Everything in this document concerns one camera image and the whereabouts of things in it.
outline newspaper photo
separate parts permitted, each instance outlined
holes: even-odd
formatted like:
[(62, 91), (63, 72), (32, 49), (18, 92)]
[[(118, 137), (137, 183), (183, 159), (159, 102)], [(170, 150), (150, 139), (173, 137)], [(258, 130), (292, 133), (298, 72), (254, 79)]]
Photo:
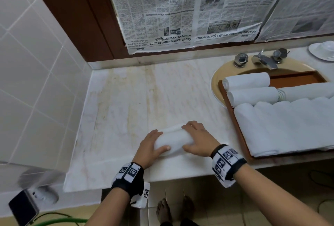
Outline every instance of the newspaper photo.
[(277, 0), (112, 0), (129, 54), (254, 40)]
[(279, 0), (256, 42), (334, 32), (334, 0)]

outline sink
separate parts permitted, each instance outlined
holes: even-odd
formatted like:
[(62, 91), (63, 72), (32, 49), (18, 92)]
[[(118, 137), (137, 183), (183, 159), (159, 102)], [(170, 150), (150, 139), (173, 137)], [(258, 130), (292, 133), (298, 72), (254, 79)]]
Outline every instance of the sink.
[[(271, 56), (273, 51), (268, 51), (263, 53), (266, 56)], [(246, 63), (245, 67), (243, 68), (236, 68), (233, 64), (234, 61), (230, 61), (222, 65), (216, 72), (213, 74), (211, 78), (211, 91), (215, 95), (218, 102), (225, 106), (225, 102), (223, 96), (221, 95), (218, 82), (219, 80), (223, 80), (225, 77), (229, 76), (236, 76), (242, 74), (250, 74), (250, 73), (260, 73), (260, 72), (267, 72), (270, 76), (271, 75), (286, 75), (289, 73), (295, 72), (304, 72), (304, 71), (312, 71), (315, 70), (314, 68), (299, 62), (295, 59), (290, 58), (289, 56), (285, 58), (281, 63), (277, 64), (278, 69), (269, 70), (264, 65), (255, 65), (252, 63), (252, 55), (248, 58), (248, 63)]]

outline white countertop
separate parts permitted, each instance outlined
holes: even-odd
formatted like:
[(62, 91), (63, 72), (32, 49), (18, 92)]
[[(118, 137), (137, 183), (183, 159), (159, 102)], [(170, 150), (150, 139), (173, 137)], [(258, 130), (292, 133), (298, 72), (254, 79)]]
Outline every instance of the white countertop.
[[(289, 50), (289, 57), (334, 81), (334, 63), (316, 59), (306, 47)], [(228, 111), (210, 90), (212, 74), (233, 59), (229, 55), (93, 71), (64, 191), (109, 188), (149, 131), (189, 120), (202, 122), (220, 143), (241, 152)], [(258, 160), (251, 165), (263, 168), (329, 158), (334, 158), (334, 152)], [(211, 162), (191, 154), (162, 158), (145, 171), (144, 179), (210, 175)]]

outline brown tray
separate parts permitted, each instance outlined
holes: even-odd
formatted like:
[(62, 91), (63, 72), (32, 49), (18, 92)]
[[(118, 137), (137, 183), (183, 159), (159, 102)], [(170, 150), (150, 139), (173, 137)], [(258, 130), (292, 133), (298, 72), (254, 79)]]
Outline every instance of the brown tray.
[[(327, 82), (326, 79), (318, 71), (305, 71), (305, 72), (296, 72), (291, 73), (287, 75), (276, 75), (276, 76), (270, 76), (270, 85), (275, 88), (283, 88), (283, 87), (292, 87), (292, 86), (299, 86), (299, 85), (305, 85), (305, 84), (314, 84), (314, 83), (323, 83)], [(244, 153), (245, 158), (248, 161), (254, 161), (259, 160), (263, 158), (272, 158), (272, 157), (285, 157), (285, 156), (293, 156), (296, 154), (310, 154), (312, 151), (309, 152), (295, 152), (295, 153), (289, 153), (284, 155), (274, 155), (274, 156), (262, 156), (262, 157), (253, 157), (251, 153), (249, 152), (249, 149), (246, 144), (246, 140), (241, 132), (241, 129), (239, 127), (239, 124), (236, 120), (236, 116), (234, 115), (233, 107), (231, 106), (230, 101), (228, 100), (227, 93), (224, 89), (223, 82), (220, 80), (218, 82), (218, 87), (220, 90), (220, 93), (223, 96), (223, 99), (225, 101), (226, 107), (228, 109), (228, 113), (230, 114), (230, 117), (232, 119), (232, 123), (234, 125), (234, 128), (236, 129), (236, 133), (239, 139), (240, 147), (242, 149), (242, 152)]]

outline bare foot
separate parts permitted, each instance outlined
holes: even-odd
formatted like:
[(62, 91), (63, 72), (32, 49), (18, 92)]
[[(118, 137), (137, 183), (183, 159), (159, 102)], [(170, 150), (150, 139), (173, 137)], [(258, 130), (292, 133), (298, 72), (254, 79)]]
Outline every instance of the bare foot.
[(195, 215), (195, 205), (188, 196), (185, 196), (182, 202), (180, 222), (185, 218), (192, 220), (194, 219), (194, 215)]
[(172, 222), (172, 216), (170, 214), (169, 206), (166, 199), (162, 199), (161, 201), (159, 201), (157, 211), (155, 213), (158, 217), (160, 224), (164, 222)]

